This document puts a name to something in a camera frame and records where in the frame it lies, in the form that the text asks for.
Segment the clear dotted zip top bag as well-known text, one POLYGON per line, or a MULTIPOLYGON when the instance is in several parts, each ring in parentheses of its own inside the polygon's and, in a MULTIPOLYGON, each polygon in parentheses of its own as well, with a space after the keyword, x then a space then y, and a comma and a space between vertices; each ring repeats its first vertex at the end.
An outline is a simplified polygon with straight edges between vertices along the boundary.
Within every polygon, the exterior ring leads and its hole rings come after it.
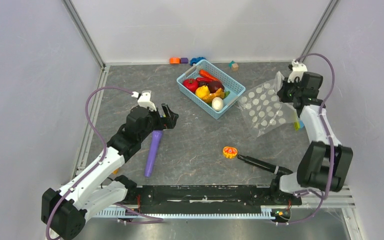
POLYGON ((299 119, 292 104, 281 102, 277 95, 283 79, 284 75, 278 71, 274 79, 257 85, 238 98, 239 109, 253 138, 299 119))

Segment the yellow toy pear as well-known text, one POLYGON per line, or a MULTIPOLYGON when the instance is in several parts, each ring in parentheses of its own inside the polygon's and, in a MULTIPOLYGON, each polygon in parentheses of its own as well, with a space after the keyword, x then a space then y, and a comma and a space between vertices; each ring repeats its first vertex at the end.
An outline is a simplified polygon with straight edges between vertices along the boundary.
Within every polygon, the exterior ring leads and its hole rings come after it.
POLYGON ((207 85, 202 85, 198 87, 195 91, 195 95, 203 100, 204 98, 208 97, 211 94, 209 88, 207 85))

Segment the light blue plastic basket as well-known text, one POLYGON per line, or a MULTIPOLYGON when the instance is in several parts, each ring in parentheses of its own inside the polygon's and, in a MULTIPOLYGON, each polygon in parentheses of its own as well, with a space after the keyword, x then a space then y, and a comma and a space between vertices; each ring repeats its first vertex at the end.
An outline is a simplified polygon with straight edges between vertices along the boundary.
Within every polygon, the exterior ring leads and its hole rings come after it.
POLYGON ((179 90, 214 119, 219 119, 245 92, 246 88, 202 59, 176 80, 179 90))

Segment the white toy egg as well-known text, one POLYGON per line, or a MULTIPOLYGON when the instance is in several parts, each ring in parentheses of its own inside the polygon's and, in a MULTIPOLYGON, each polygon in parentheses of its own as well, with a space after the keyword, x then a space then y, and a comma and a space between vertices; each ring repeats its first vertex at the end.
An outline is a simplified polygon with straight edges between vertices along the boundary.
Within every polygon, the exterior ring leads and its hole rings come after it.
POLYGON ((224 101, 221 97, 215 97, 211 102, 211 107, 214 111, 219 112, 224 107, 224 101))

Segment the dark red toy onion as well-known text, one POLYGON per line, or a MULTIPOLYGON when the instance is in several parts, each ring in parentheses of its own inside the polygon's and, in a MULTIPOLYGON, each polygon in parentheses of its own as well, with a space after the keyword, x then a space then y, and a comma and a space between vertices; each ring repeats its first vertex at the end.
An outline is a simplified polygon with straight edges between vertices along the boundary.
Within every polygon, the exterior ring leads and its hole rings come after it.
POLYGON ((207 87, 208 87, 209 92, 211 94, 216 93, 219 89, 221 89, 222 91, 225 90, 225 87, 223 86, 223 84, 221 82, 215 81, 215 80, 209 82, 207 84, 207 87))

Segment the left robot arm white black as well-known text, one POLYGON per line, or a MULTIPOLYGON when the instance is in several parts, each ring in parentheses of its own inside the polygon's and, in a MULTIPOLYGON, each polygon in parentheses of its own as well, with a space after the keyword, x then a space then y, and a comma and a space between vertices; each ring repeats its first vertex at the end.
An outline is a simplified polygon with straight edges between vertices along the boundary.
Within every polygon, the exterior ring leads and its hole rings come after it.
POLYGON ((89 166, 60 189, 49 188, 43 193, 41 220, 46 224, 47 239, 55 232, 59 238, 72 240, 98 212, 120 201, 131 204, 136 200, 137 190, 125 177, 102 189, 98 187, 141 149, 142 142, 153 131, 176 126, 179 115, 165 103, 161 107, 164 115, 149 107, 132 108, 126 122, 104 143, 102 152, 89 166))

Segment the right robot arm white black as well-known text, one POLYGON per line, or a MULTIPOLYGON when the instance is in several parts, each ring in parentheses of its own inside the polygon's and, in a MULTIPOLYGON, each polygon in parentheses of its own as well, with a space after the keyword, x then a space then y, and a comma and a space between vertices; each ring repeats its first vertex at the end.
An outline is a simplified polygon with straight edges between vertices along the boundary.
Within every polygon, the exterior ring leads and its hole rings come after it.
POLYGON ((293 71, 282 81, 277 95, 291 103, 303 122, 309 146, 295 172, 275 167, 269 199, 282 204, 289 196, 314 194, 325 200, 330 192, 342 190, 353 158, 353 150, 334 135, 322 99, 318 98, 323 76, 309 71, 293 71))

